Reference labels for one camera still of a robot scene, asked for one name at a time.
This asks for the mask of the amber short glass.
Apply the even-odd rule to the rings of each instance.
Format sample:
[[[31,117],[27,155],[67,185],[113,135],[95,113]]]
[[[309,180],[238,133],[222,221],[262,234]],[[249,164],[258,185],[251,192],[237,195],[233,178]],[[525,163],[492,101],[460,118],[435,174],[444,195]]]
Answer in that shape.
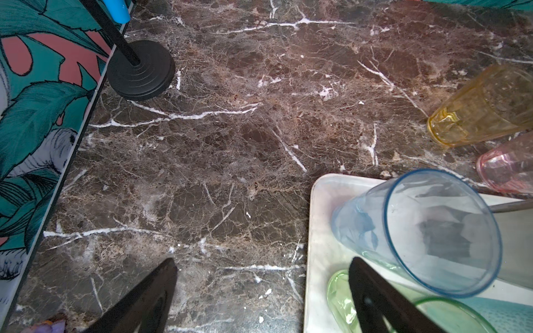
[[[492,65],[431,115],[428,131],[445,147],[460,147],[532,128],[532,74]]]

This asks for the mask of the light green translucent glass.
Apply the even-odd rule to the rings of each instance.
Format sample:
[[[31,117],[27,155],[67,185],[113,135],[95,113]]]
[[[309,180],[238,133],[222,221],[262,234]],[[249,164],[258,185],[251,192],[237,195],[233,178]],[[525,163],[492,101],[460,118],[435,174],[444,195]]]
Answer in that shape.
[[[495,332],[496,329],[471,307],[449,298],[425,294],[392,282],[391,285],[421,313],[446,332]],[[328,283],[327,302],[335,321],[343,332],[361,332],[348,283],[348,271],[335,273]]]

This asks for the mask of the pink short glass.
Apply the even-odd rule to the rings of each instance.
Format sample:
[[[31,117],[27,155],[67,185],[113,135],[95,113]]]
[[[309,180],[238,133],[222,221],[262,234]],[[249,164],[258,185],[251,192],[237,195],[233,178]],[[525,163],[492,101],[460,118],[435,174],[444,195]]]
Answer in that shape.
[[[532,131],[481,155],[476,170],[494,191],[532,194]]]

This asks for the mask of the teal frosted glass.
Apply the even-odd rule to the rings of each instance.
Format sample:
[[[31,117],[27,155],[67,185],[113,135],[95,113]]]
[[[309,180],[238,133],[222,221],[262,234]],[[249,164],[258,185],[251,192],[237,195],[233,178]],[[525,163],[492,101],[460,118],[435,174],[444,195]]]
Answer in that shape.
[[[468,305],[481,314],[498,332],[532,333],[532,306],[489,298],[465,298]]]

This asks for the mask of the grey-blue translucent glass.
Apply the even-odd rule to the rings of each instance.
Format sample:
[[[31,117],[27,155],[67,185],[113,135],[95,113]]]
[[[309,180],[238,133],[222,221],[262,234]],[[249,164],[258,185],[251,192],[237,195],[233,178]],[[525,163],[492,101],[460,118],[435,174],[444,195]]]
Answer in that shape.
[[[492,211],[445,171],[419,169],[381,183],[340,205],[330,226],[345,247],[448,298],[480,294],[501,270]]]

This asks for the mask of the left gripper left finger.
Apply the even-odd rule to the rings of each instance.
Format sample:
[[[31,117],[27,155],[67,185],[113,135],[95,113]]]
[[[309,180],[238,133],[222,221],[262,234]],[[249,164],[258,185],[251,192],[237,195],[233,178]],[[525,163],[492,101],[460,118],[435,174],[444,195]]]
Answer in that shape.
[[[178,269],[165,259],[95,321],[86,332],[163,332],[176,288]]]

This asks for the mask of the dark smoky tall glass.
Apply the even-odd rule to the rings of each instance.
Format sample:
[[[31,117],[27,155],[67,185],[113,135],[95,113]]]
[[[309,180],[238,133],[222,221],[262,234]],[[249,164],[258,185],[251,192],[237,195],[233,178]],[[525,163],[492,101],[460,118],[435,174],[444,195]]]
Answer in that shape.
[[[532,288],[532,200],[492,205],[502,237],[498,278]]]

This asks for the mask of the beige rectangular tray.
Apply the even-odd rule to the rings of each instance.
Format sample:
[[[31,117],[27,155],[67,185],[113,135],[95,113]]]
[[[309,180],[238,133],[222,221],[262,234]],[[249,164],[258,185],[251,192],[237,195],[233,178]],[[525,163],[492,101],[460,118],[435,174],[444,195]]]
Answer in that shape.
[[[305,287],[304,332],[340,332],[327,302],[330,278],[350,266],[356,253],[337,241],[330,218],[337,207],[380,184],[379,179],[326,174],[312,187]],[[476,298],[532,306],[532,290],[496,280]]]

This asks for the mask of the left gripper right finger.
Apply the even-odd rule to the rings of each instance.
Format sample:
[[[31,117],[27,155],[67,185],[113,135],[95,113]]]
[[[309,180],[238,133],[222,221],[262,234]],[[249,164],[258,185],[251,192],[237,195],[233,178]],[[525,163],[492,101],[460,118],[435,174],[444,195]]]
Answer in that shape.
[[[354,257],[348,283],[363,332],[442,332],[362,258]]]

